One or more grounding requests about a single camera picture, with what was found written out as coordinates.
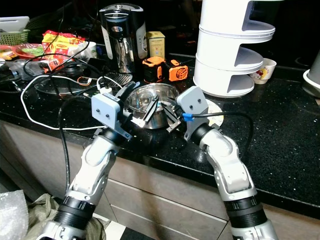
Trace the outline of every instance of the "red plate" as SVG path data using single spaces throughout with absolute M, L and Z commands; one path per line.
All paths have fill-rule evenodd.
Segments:
M 37 44 L 37 43 L 23 43 L 23 44 L 20 44 L 17 46 L 13 46 L 12 50 L 21 59 L 32 59 L 36 56 L 34 54 L 32 54 L 31 52 L 24 52 L 23 49 L 36 49 L 39 46 L 42 46 L 42 45 Z

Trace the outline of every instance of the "snack bag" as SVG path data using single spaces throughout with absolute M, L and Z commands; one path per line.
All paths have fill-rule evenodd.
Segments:
M 43 34 L 42 46 L 43 50 L 46 50 L 47 47 L 49 48 L 45 51 L 45 54 L 68 54 L 68 50 L 70 47 L 75 47 L 80 43 L 85 41 L 84 37 L 76 37 L 71 33 L 57 33 L 55 31 L 47 30 Z M 50 55 L 47 56 L 47 59 L 52 62 L 55 59 L 54 65 L 59 65 L 63 63 L 68 57 L 62 55 Z
M 11 46 L 0 45 L 0 59 L 12 60 L 16 57 L 15 53 L 12 50 Z

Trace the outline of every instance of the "yellow box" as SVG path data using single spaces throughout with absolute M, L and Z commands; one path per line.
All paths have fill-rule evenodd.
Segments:
M 148 31 L 146 39 L 149 56 L 165 58 L 165 35 L 160 31 Z

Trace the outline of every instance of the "orange tool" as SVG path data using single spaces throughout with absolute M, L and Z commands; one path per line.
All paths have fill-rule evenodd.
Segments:
M 169 67 L 169 81 L 181 81 L 188 77 L 188 66 L 180 65 L 177 60 L 170 61 L 171 66 Z
M 143 60 L 144 81 L 147 83 L 158 83 L 163 79 L 165 59 L 159 56 L 149 57 Z

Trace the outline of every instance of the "white shelf container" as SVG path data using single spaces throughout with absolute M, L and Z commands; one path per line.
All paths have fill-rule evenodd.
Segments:
M 241 44 L 267 42 L 276 29 L 250 20 L 253 5 L 252 0 L 202 1 L 193 81 L 205 93 L 236 98 L 254 89 L 254 81 L 247 74 L 262 66 L 263 57 Z

